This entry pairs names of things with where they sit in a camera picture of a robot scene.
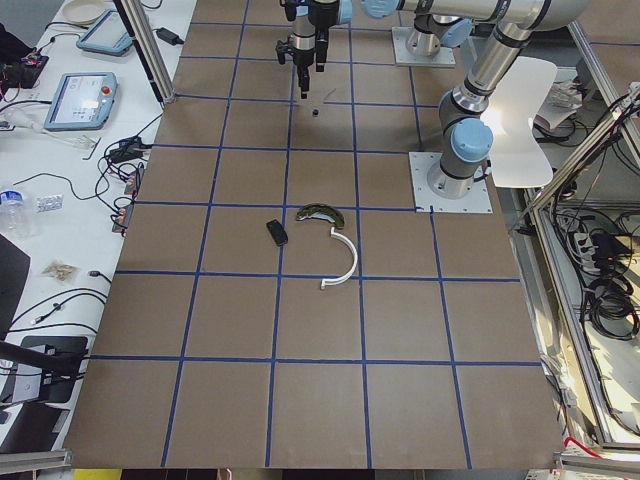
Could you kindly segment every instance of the black connector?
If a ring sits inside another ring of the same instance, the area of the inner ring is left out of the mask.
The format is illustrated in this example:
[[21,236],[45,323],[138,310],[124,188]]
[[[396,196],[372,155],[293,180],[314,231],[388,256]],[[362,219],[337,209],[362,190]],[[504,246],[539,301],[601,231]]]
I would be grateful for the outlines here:
[[160,40],[167,42],[169,45],[182,45],[184,43],[184,40],[182,40],[178,34],[164,27],[157,29],[156,35]]

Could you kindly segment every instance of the plastic bottle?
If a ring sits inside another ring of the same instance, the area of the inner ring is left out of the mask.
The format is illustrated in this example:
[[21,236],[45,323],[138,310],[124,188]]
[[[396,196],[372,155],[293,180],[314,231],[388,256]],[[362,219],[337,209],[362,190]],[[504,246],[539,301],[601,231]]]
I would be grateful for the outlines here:
[[0,190],[0,211],[3,217],[3,230],[18,237],[26,237],[29,234],[29,223],[22,193],[13,187],[3,187]]

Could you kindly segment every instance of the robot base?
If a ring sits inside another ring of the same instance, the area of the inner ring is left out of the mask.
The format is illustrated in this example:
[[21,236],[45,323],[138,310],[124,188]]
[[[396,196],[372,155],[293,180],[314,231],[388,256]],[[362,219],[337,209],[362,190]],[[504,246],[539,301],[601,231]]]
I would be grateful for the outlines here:
[[[427,181],[427,175],[432,165],[440,161],[441,153],[410,152],[411,181],[413,183],[413,198],[418,213],[493,213],[491,200],[484,180],[471,185],[469,193],[456,200],[441,197],[435,193]],[[476,176],[482,170],[478,168]]]
[[406,41],[413,32],[413,27],[393,27],[393,51],[396,54],[396,65],[407,67],[434,67],[434,68],[454,68],[456,59],[453,50],[447,47],[440,47],[440,51],[432,57],[413,55],[407,50]]

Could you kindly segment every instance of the yellow object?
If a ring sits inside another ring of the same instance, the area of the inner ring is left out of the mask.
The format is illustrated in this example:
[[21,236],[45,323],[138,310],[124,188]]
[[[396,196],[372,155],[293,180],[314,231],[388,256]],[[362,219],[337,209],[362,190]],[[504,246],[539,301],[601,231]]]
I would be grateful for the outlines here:
[[120,480],[120,475],[121,469],[76,469],[73,471],[73,480]]

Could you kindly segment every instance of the white bowl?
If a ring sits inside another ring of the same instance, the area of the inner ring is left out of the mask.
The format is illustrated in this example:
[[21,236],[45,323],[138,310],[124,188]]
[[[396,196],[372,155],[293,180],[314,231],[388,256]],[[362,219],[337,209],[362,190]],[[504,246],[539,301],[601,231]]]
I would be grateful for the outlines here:
[[88,25],[107,9],[102,0],[71,0],[62,7],[62,15],[69,23]]

